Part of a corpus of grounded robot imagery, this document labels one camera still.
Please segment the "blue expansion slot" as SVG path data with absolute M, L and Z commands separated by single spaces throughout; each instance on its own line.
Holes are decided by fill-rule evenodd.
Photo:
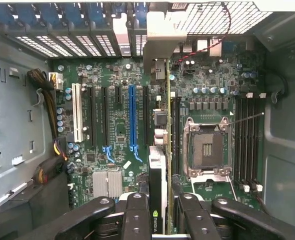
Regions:
M 129 149 L 135 159 L 140 163 L 143 160 L 139 156 L 139 145 L 137 144 L 137 109 L 136 109 L 136 86 L 128 87 L 128 110 L 129 110 Z

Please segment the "white power connector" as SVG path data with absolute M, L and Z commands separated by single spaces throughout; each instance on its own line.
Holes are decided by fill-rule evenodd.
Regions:
M 48 79 L 53 83 L 53 88 L 55 90 L 63 91 L 64 90 L 64 80 L 63 74 L 58 72 L 49 72 Z

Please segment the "silver socket cover frame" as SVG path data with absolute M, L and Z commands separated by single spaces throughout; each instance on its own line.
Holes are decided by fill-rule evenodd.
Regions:
M 237 199 L 235 189 L 229 176 L 204 174 L 190 178 L 191 191 L 205 201 L 220 197 Z

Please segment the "CPU socket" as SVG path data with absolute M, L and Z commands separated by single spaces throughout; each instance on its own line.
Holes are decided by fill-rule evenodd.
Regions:
M 230 176 L 232 173 L 232 127 L 219 131 L 202 127 L 200 131 L 182 132 L 182 163 L 185 177 L 205 174 Z

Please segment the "black RAM slot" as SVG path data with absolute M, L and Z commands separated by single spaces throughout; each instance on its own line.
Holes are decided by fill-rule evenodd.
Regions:
M 177 121 L 176 121 L 176 105 L 177 100 L 174 97 L 171 102 L 171 116 L 172 116 L 172 174 L 175 175 L 177 173 Z
M 250 105 L 249 105 L 249 116 L 253 116 L 256 114 L 255 112 L 255 99 L 251 98 L 250 99 Z M 254 184 L 252 181 L 253 177 L 253 145 L 254 145 L 254 118 L 252 117 L 251 119 L 248 120 L 248 130 L 249 130 L 249 164 L 248 164 L 248 184 L 250 187 L 250 190 L 252 191 L 254 189 Z
M 249 117 L 249 99 L 241 99 L 241 117 Z M 242 121 L 241 126 L 241 168 L 240 168 L 240 180 L 242 183 L 242 190 L 245 193 L 250 192 L 250 186 L 247 180 L 247 163 L 248 163 L 248 142 L 249 142 L 249 120 Z
M 265 120 L 265 103 L 264 98 L 256 98 L 254 100 L 254 112 L 260 114 L 253 120 L 254 123 L 254 137 L 253 137 L 253 167 L 252 180 L 254 181 L 254 189 L 261 193 L 263 192 L 263 138 L 264 138 L 264 120 Z
M 181 97 L 176 99 L 176 156 L 177 156 L 177 173 L 181 173 Z
M 242 99 L 237 97 L 235 99 L 235 121 L 241 119 L 242 116 Z M 241 123 L 236 122 L 234 124 L 235 135 L 234 135 L 234 182 L 237 186 L 241 184 L 240 182 L 240 130 L 241 130 Z

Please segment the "open black PC case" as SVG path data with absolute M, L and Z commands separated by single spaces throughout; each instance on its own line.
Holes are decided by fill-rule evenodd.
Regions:
M 165 13 L 186 33 L 170 59 L 244 52 L 263 58 L 264 208 L 258 211 L 295 226 L 295 0 L 0 0 L 0 207 L 61 173 L 69 195 L 67 161 L 54 149 L 55 140 L 64 140 L 57 131 L 58 90 L 49 73 L 57 72 L 55 61 L 67 59 L 144 62 L 149 12 Z M 81 35 L 91 37 L 103 56 L 79 57 L 56 39 Z M 106 55 L 98 35 L 108 36 L 116 56 Z M 73 56 L 49 58 L 8 36 L 41 44 L 36 36 L 48 36 Z M 119 240 L 127 198 L 134 193 L 146 195 L 151 220 L 150 197 L 124 193 L 115 212 L 86 228 L 82 240 Z M 170 231 L 157 235 L 150 222 L 150 240 L 191 240 L 173 220 L 166 225 Z M 0 240 L 16 240 L 37 228 L 2 223 Z

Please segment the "green Dell motherboard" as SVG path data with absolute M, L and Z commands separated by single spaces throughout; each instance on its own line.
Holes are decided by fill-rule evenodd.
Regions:
M 236 98 L 264 99 L 262 71 L 264 60 L 250 52 L 225 53 L 222 56 L 201 54 L 179 62 L 173 56 L 169 62 L 170 86 L 175 98 L 181 97 L 180 103 L 180 174 L 172 174 L 170 206 L 167 213 L 170 221 L 174 220 L 173 176 L 178 175 L 184 192 L 192 193 L 192 186 L 183 170 L 183 128 L 188 117 L 199 123 L 217 123 L 222 117 L 235 121 Z M 150 197 L 149 188 L 149 146 L 152 144 L 154 130 L 152 117 L 149 116 L 148 145 L 143 142 L 143 86 L 148 86 L 149 115 L 155 108 L 152 102 L 150 77 L 144 72 L 141 58 L 99 58 L 99 59 L 64 59 L 54 63 L 56 73 L 63 75 L 63 90 L 58 90 L 55 97 L 56 127 L 60 143 L 54 142 L 54 150 L 66 160 L 68 175 L 68 199 L 71 209 L 78 208 L 94 199 L 94 172 L 121 171 L 122 194 L 133 192 L 145 193 Z M 72 84 L 81 84 L 83 141 L 74 141 Z M 130 151 L 129 121 L 129 86 L 136 87 L 136 132 L 138 154 L 143 163 L 135 159 Z M 120 86 L 122 103 L 115 100 L 115 87 Z M 95 88 L 96 109 L 96 148 L 91 146 L 90 128 L 90 87 Z M 108 88 L 109 106 L 109 144 L 115 163 L 108 161 L 103 153 L 102 131 L 102 87 Z M 264 203 L 262 192 L 254 189 L 246 193 L 242 182 L 234 182 L 235 169 L 235 125 L 231 126 L 232 172 L 229 176 L 236 193 L 236 200 L 248 207 L 262 211 Z M 121 201 L 121 196 L 112 198 Z

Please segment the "white expansion slot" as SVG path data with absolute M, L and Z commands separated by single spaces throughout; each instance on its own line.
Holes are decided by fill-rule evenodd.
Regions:
M 72 83 L 72 112 L 73 112 L 73 134 L 74 142 L 81 143 L 84 141 L 83 135 L 83 107 L 82 107 L 82 85 Z

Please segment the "black plastic shroud box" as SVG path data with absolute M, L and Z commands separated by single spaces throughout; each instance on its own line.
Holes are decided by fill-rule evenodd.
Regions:
M 35 229 L 69 210 L 68 179 L 63 172 L 45 185 L 28 186 L 1 205 L 0 224 L 28 224 Z

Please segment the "long black expansion slot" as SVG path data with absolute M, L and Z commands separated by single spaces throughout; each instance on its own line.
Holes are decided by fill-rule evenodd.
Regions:
M 143 104 L 143 144 L 149 144 L 149 88 L 148 86 L 142 87 L 142 104 Z
M 97 127 L 96 127 L 96 90 L 94 87 L 89 88 L 89 116 L 90 116 L 90 142 L 91 147 L 97 146 Z
M 111 163 L 115 163 L 112 156 L 112 146 L 110 145 L 110 120 L 109 120 L 109 96 L 108 88 L 101 88 L 101 98 L 102 98 L 102 134 L 103 134 L 103 145 L 102 151 L 105 153 L 107 160 Z

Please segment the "perforated metal slot cover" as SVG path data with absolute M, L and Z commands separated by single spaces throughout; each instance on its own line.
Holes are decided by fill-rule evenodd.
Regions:
M 44 55 L 48 58 L 59 58 L 61 55 L 55 51 L 51 50 L 44 43 L 40 43 L 39 41 L 32 39 L 27 36 L 8 36 L 8 38 L 28 49 L 31 49 L 41 55 Z
M 93 57 L 103 57 L 103 53 L 96 46 L 94 41 L 87 35 L 77 35 L 76 39 Z
M 61 35 L 55 37 L 61 44 L 71 50 L 78 57 L 100 57 L 91 54 L 81 45 L 76 36 Z
M 56 52 L 61 54 L 62 56 L 73 57 L 73 55 L 70 52 L 68 52 L 65 48 L 60 46 L 58 43 L 56 43 L 50 37 L 45 35 L 45 36 L 36 36 L 36 38 L 38 40 L 40 40 L 42 43 L 44 43 L 45 45 L 47 45 L 48 47 L 50 47 L 52 50 L 55 50 Z
M 96 35 L 95 37 L 108 57 L 117 56 L 107 35 Z

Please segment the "silver chipset heatsink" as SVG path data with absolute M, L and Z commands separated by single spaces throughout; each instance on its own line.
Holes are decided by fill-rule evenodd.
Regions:
M 121 171 L 96 171 L 92 174 L 93 197 L 119 198 L 123 194 Z

